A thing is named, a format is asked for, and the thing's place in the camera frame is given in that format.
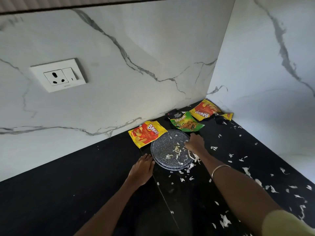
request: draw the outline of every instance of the green snack packet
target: green snack packet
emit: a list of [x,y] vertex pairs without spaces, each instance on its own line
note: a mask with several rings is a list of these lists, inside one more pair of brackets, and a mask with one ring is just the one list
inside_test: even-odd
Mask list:
[[204,124],[198,123],[190,112],[181,112],[177,109],[170,111],[167,114],[172,124],[182,131],[199,131]]

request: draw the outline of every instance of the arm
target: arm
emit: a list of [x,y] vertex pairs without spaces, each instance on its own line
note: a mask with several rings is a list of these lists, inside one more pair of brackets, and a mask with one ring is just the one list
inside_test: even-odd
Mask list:
[[[199,156],[210,175],[216,167],[224,165],[207,152],[203,138],[199,135],[192,133],[185,146]],[[281,210],[261,186],[231,167],[218,168],[213,181],[235,216],[256,235],[262,234],[262,223],[267,214]]]
[[110,236],[132,194],[152,176],[155,161],[145,154],[132,166],[122,185],[112,198],[74,236]]

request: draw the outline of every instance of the speckled plate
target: speckled plate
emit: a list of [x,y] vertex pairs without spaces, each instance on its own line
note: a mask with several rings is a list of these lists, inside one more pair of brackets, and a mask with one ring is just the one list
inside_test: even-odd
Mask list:
[[[186,133],[179,130],[168,130],[151,144],[151,154],[155,162],[167,170],[176,171],[188,167],[193,159],[189,157],[188,150],[184,147],[186,140],[189,140]],[[176,159],[176,153],[173,152],[175,146],[179,146],[181,150],[178,159]],[[171,156],[171,159],[166,159],[166,155],[173,156]]]

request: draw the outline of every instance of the sleeve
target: sleeve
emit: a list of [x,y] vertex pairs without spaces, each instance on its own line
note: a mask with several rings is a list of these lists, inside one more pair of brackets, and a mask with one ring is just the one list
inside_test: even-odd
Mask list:
[[270,212],[262,224],[262,236],[314,236],[315,230],[284,210]]

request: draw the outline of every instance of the black countertop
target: black countertop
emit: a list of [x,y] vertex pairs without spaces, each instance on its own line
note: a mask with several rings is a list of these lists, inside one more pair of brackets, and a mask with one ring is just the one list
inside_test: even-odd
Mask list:
[[[176,129],[165,116],[156,120],[166,129]],[[234,121],[202,123],[205,127],[198,133],[213,156],[241,172],[248,167],[252,178],[263,187],[273,186],[278,193],[266,191],[298,218],[305,206],[304,221],[315,227],[315,194],[306,188],[315,189],[313,183]],[[141,154],[149,151],[150,144],[139,150],[126,131],[0,182],[0,235],[73,235],[119,189]],[[209,182],[203,164],[195,164],[189,174],[170,173],[156,164],[153,178],[128,202],[114,235],[249,235]],[[229,227],[220,225],[221,215],[231,221]]]

